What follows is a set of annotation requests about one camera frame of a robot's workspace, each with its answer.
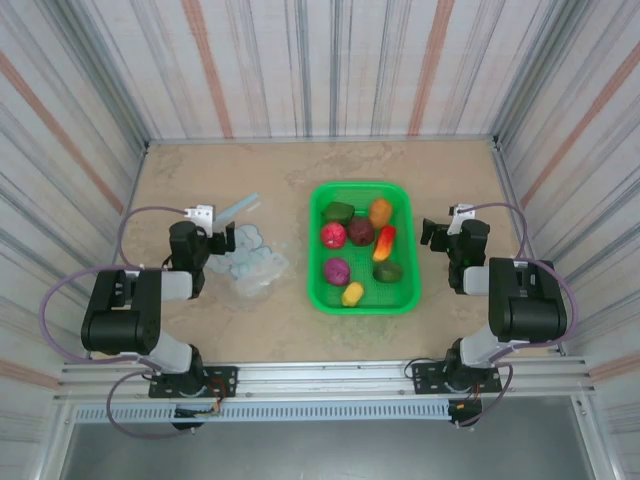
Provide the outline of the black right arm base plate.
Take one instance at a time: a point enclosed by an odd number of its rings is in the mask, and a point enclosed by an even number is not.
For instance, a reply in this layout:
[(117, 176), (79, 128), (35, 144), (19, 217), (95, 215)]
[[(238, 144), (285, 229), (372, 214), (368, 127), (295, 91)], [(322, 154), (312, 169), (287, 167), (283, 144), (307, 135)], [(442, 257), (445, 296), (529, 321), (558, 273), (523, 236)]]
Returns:
[(414, 393), (427, 394), (475, 394), (499, 393), (501, 376), (496, 368), (472, 368), (461, 363), (416, 363), (411, 366)]

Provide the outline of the dark red round toy fruit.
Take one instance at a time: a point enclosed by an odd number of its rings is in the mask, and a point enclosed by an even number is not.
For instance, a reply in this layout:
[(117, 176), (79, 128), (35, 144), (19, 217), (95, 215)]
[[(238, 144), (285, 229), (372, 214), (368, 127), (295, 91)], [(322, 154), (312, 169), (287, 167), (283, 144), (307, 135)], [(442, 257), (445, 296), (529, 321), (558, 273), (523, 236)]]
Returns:
[(346, 230), (351, 242), (358, 247), (368, 246), (375, 240), (376, 230), (367, 217), (352, 217)]

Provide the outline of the aluminium mounting rail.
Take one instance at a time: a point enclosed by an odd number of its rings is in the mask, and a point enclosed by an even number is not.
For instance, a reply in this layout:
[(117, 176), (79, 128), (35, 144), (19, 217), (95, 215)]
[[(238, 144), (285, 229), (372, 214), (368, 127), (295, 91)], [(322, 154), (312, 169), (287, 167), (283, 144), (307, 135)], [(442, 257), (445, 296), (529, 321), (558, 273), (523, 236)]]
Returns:
[[(595, 388), (580, 357), (509, 358), (514, 374), (507, 393), (515, 397), (592, 395)], [(240, 363), (235, 401), (396, 399), (415, 394), (403, 360), (364, 362)], [(96, 403), (138, 365), (67, 365), (58, 401)]]

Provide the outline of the dark green avocado toy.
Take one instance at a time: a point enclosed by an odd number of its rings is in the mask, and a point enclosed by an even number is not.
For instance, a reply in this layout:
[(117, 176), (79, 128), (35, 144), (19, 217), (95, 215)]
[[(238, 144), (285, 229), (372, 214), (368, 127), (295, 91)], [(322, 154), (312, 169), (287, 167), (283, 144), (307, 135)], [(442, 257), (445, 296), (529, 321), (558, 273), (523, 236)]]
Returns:
[(373, 268), (373, 278), (381, 283), (397, 283), (403, 275), (402, 267), (390, 260), (377, 262)]

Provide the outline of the aluminium side frame rail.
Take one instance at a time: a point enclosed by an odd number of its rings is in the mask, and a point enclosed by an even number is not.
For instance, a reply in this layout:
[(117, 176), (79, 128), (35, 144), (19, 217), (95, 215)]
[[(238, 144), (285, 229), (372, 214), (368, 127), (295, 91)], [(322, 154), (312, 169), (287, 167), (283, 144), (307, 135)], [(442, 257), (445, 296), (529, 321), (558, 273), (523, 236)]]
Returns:
[(489, 145), (504, 201), (511, 204), (518, 210), (518, 212), (514, 212), (513, 210), (509, 211), (509, 216), (517, 241), (524, 241), (524, 254), (526, 257), (536, 258), (535, 249), (529, 239), (528, 223), (523, 219), (524, 208), (521, 206), (520, 201), (515, 194), (509, 172), (507, 171), (502, 144), (499, 137), (497, 135), (492, 136)]

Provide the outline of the orange toy fruit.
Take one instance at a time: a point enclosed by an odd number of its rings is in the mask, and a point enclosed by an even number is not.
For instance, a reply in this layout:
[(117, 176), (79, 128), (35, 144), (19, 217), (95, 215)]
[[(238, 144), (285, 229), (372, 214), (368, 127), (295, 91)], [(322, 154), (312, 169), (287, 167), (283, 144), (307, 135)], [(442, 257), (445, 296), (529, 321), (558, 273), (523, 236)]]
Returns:
[(379, 230), (386, 226), (393, 214), (391, 203), (385, 198), (376, 198), (369, 207), (369, 221), (374, 229)]

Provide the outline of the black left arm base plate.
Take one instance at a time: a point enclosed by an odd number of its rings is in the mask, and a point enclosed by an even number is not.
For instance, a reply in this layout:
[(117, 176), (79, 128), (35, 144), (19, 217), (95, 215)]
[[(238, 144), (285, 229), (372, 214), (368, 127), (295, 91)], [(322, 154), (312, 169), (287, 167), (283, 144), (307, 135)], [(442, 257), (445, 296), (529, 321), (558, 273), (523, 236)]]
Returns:
[(151, 377), (148, 396), (152, 399), (226, 399), (236, 395), (239, 369), (235, 366), (206, 366), (202, 374), (159, 374)]

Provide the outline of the green bell pepper toy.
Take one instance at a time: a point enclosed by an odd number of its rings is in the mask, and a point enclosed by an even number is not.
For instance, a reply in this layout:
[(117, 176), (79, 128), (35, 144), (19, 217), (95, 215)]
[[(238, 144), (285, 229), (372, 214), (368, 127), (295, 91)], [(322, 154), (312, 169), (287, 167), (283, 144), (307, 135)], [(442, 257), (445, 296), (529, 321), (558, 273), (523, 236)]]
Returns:
[(343, 202), (331, 202), (322, 212), (324, 220), (328, 223), (347, 225), (355, 214), (355, 207)]

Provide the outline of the clear blue-zipper zip-top bag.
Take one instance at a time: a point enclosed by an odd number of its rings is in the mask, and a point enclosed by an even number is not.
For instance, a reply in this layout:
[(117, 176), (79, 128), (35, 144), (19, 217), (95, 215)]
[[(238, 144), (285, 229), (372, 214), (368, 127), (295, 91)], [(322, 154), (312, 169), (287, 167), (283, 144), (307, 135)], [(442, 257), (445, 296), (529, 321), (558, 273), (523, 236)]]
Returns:
[(235, 226), (235, 250), (212, 255), (206, 264), (207, 282), (216, 297), (236, 310), (249, 310), (266, 301), (289, 269), (289, 260), (263, 234), (260, 196), (252, 193), (215, 215), (214, 231)]

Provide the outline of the purple round toy fruit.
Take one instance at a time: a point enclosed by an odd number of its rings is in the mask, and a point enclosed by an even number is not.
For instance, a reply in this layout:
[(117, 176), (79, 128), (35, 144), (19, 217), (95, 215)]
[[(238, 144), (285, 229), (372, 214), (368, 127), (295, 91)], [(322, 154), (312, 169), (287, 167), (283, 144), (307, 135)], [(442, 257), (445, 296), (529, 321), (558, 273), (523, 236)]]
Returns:
[(342, 258), (329, 258), (323, 267), (326, 282), (333, 286), (346, 286), (350, 283), (351, 268)]

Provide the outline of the green plastic mesh basket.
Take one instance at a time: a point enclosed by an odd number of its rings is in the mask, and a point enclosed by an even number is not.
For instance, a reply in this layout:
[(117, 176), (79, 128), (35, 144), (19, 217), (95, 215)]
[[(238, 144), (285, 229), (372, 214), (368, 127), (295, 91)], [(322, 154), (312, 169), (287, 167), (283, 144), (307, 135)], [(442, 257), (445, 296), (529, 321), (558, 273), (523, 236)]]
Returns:
[[(340, 249), (322, 244), (321, 228), (326, 224), (324, 211), (332, 202), (342, 202), (364, 216), (377, 198), (390, 202), (390, 224), (396, 229), (389, 260), (402, 268), (402, 278), (394, 283), (374, 279), (374, 246), (356, 246), (348, 241)], [(345, 288), (330, 284), (324, 266), (331, 258), (340, 258), (350, 267), (350, 280), (362, 284), (364, 293), (354, 307), (342, 304)], [(317, 187), (309, 204), (309, 246), (307, 292), (311, 304), (332, 315), (401, 315), (416, 307), (421, 297), (421, 279), (417, 257), (410, 198), (400, 186), (388, 182), (329, 182)]]

